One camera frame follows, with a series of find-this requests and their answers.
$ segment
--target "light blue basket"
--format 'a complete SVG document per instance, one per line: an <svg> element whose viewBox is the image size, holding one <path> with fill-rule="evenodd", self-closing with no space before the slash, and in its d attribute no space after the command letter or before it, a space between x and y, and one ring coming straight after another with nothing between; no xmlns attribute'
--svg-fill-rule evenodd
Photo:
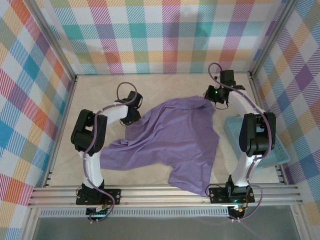
<svg viewBox="0 0 320 240"><path fill-rule="evenodd" d="M241 126L242 118L240 116L232 115L225 118L224 130L238 160L242 153L239 146L239 135ZM262 132L263 129L257 128L257 131ZM287 153L284 145L276 134L274 149L271 151L270 155L267 158L264 158L260 161L260 163L258 164L258 168L285 164L288 162L290 162L289 154Z"/></svg>

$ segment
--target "purple cloth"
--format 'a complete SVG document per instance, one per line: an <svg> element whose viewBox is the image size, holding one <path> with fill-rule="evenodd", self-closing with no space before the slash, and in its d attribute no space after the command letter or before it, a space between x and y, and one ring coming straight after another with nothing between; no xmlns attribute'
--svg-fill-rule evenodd
<svg viewBox="0 0 320 240"><path fill-rule="evenodd" d="M163 102L127 126L126 139L102 149L101 168L129 170L160 161L173 167L169 184L205 195L219 142L214 111L200 96Z"/></svg>

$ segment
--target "beige floor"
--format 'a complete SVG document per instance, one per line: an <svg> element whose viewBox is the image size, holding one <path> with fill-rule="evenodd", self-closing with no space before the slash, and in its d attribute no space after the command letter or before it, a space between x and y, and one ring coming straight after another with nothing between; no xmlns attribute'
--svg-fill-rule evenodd
<svg viewBox="0 0 320 240"><path fill-rule="evenodd" d="M237 84L243 85L253 98L245 73L235 75ZM207 74L151 74L151 75L101 75L80 76L67 118L61 145L55 162L51 186L80 185L83 181L82 160L70 142L70 136L80 110L97 110L107 106L116 99L116 89L121 82L133 83L143 96L143 104L139 109L143 116L156 105L172 98L202 96L213 81ZM120 97L126 97L130 86L120 89ZM237 111L230 106L227 110L217 110L213 115L214 130L220 136L220 142L212 168L211 183L225 183L237 166L238 160L229 144L224 130L227 116ZM105 146L119 138L124 138L125 127L119 122L108 126ZM172 168L160 163L132 169L128 171L102 169L106 185L157 185L167 184ZM252 183L278 183L274 167L258 169L251 180Z"/></svg>

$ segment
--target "colorful plaid wall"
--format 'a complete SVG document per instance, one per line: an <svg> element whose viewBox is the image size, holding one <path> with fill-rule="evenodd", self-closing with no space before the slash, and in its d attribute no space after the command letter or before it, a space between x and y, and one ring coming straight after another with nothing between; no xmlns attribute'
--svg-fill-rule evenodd
<svg viewBox="0 0 320 240"><path fill-rule="evenodd" d="M71 80L23 0L0 0L0 240L15 240Z"/></svg>
<svg viewBox="0 0 320 240"><path fill-rule="evenodd" d="M283 1L37 2L76 73L144 74L248 71Z"/></svg>
<svg viewBox="0 0 320 240"><path fill-rule="evenodd" d="M285 164L320 239L320 0L300 0L258 74L266 109L290 154Z"/></svg>
<svg viewBox="0 0 320 240"><path fill-rule="evenodd" d="M255 67L256 63L257 63L257 60L259 59L260 55L261 55L261 52L262 50L264 49L264 47L266 46L267 44L267 41L271 35L271 33L274 31L275 27L276 27L276 23L277 21L279 20L279 17L281 16L285 6L286 6L286 3L288 2L288 0L282 0L278 9L276 10L274 16L273 16L273 19L267 29L267 31L265 32L265 35L260 43L260 46L258 48L258 50L256 51L255 55L254 55L254 58L253 58L253 61L251 62L250 64L250 68L249 68L249 71L251 72L253 70L253 68Z"/></svg>

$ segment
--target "purple cable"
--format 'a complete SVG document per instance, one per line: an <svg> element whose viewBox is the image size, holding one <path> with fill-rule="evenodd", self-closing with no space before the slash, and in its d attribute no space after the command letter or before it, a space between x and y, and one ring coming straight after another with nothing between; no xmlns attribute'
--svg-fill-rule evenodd
<svg viewBox="0 0 320 240"><path fill-rule="evenodd" d="M107 213L103 218L101 218L101 219L99 219L99 220L97 219L97 220L96 220L96 223L102 222L103 220L105 220L105 219L112 213L112 211L114 210L114 207L115 207L115 199L114 199L114 197L111 196L109 193L107 193L107 192L99 189L97 186L95 186L95 185L93 184L93 182L89 179L89 175L88 175L88 172L87 172L87 166L86 166L86 160L87 160L86 155L87 155L87 153L90 151L90 149L94 146L95 141L96 141L96 139L97 139L97 134L98 134L98 133L97 133L98 115L99 115L101 112L103 112L104 110L107 110L107 109L110 109L110 108L113 108L113 107L117 107L117 106L128 105L128 104L132 103L132 102L136 99L136 97L137 97L137 95L138 95L137 88L136 88L135 85L133 85L132 83L127 82L127 81L121 82L121 83L118 85L118 87L116 88L116 97L117 97L117 99L119 100L119 88L120 88L120 86L121 86L122 84L129 84L129 85L131 85L131 86L134 88L134 90L135 90L134 98L133 98L132 100L126 102L126 103L119 103L119 104L116 104L116 105L113 104L113 105L105 106L104 108L102 108L101 110L99 110L99 111L96 112L96 114L94 115L93 140L92 140L91 144L89 145L89 147L87 148L87 150L84 151L83 156L82 156L84 176L85 176L85 178L87 179L88 183L89 183L95 190L99 191L100 193L103 193L103 194L107 195L107 196L111 199L111 201L112 201L112 205L111 205L111 208L109 209L108 213ZM94 221L92 220L91 216L92 216L92 214L89 215L89 220L90 220L90 223L93 223Z"/></svg>
<svg viewBox="0 0 320 240"><path fill-rule="evenodd" d="M259 113L259 114L261 115L261 117L263 118L263 120L264 120L264 122L265 122L266 129L267 129L267 132L268 132L269 146L268 146L267 151L265 152L265 154L264 154L263 156L258 157L258 158L255 158L255 159L253 160L253 162L252 162L252 164L250 165L249 170L248 170L248 172L247 172L247 174L246 174L246 181L247 181L248 185L249 185L251 188L253 188L253 187L258 188L258 189L261 191L261 197L260 197L260 200L259 200L257 206L255 207L255 209L254 209L248 216L245 216L245 217L241 218L241 220L245 220L245 219L249 218L250 216L252 216L252 215L257 211L257 209L258 209L258 208L260 207L260 205L261 205L261 202L262 202L262 199L263 199L263 196L264 196L264 191L263 191L263 189L262 189L260 186L258 186L258 185L252 185L252 184L249 182L248 178L249 178L250 173L251 173L252 169L254 168L254 165L256 164L256 162L257 162L258 160L262 160L262 159L264 159L264 158L267 158L267 157L269 156L270 152L271 152L271 147L272 147L271 129L270 129L270 125L269 125L269 122L268 122L266 116L257 108L256 104L255 104L254 102L252 102L251 99L250 99L248 96L246 96L244 93L242 93L242 92L239 91L238 89L235 89L234 87L225 85L225 84L223 84L223 83L221 83L221 82L219 82L219 81L217 81L217 80L215 79L215 77L214 77L214 76L211 74L211 72L210 72L210 68L211 68L212 65L217 65L217 66L220 68L220 70L222 71L222 67L220 66L219 63L217 63L217 62L212 62L212 63L210 63L209 66L208 66L208 73L209 73L209 76L212 78L212 80L215 81L217 84L219 84L219 85L221 85L221 86L223 86L223 87L225 87L225 88L227 88L227 89L231 89L232 91L235 91L236 93L238 93L238 94L240 94L242 97L244 97L244 99L247 100L247 102L253 107L253 109L254 109L257 113Z"/></svg>

